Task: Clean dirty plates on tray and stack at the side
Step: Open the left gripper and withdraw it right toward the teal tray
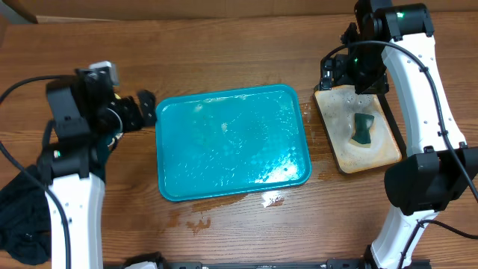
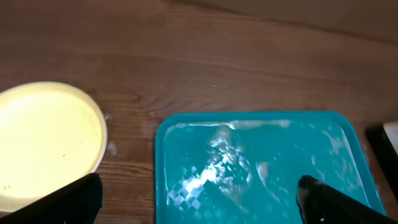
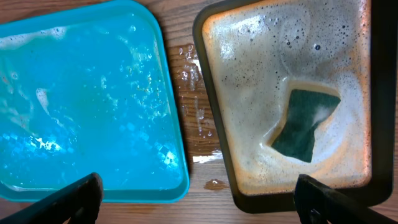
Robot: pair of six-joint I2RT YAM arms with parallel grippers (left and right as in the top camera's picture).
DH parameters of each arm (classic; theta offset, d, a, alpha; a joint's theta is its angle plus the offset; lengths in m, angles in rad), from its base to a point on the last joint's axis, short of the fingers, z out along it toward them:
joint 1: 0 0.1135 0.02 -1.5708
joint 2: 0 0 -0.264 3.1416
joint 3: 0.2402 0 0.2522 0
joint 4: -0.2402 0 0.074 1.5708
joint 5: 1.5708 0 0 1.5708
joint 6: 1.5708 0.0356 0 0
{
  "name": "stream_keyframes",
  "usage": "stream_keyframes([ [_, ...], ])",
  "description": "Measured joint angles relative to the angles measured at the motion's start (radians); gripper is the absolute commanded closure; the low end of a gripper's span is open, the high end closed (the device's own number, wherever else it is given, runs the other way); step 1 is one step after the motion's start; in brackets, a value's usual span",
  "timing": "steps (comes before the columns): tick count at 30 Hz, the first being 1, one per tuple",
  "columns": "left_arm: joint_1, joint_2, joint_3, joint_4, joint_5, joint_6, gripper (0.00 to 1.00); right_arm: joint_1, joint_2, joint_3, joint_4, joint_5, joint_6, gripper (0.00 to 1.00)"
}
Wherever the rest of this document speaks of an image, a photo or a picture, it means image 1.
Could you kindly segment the green and yellow sponge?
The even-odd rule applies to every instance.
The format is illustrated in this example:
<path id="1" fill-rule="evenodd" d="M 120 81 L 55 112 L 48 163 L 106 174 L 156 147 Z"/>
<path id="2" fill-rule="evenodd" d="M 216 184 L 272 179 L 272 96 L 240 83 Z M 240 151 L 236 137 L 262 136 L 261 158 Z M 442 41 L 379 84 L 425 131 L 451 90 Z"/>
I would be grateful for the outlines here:
<path id="1" fill-rule="evenodd" d="M 370 114 L 354 114 L 354 132 L 350 143 L 355 146 L 371 147 L 370 129 L 373 126 L 374 116 Z"/>

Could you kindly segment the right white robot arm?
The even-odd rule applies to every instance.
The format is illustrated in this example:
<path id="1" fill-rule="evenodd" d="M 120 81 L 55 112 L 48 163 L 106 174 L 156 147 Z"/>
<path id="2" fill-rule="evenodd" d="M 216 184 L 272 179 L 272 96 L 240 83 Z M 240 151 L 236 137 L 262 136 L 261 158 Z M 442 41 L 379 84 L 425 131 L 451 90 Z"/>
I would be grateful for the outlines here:
<path id="1" fill-rule="evenodd" d="M 412 253 L 438 214 L 474 188 L 477 149 L 453 118 L 424 4 L 358 1 L 341 45 L 320 63 L 314 98 L 342 173 L 386 166 L 391 204 L 357 259 L 328 268 L 428 268 Z"/>

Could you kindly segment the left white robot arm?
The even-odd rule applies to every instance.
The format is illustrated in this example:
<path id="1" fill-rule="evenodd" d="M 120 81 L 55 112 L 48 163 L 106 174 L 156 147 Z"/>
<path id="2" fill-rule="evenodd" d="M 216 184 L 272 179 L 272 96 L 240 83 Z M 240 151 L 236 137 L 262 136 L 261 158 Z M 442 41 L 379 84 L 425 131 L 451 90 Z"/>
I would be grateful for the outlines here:
<path id="1" fill-rule="evenodd" d="M 37 169 L 48 188 L 53 268 L 102 268 L 106 162 L 125 133 L 156 123 L 154 94 L 120 97 L 118 84 L 115 65 L 103 61 L 46 86 L 58 140 L 43 139 Z"/>

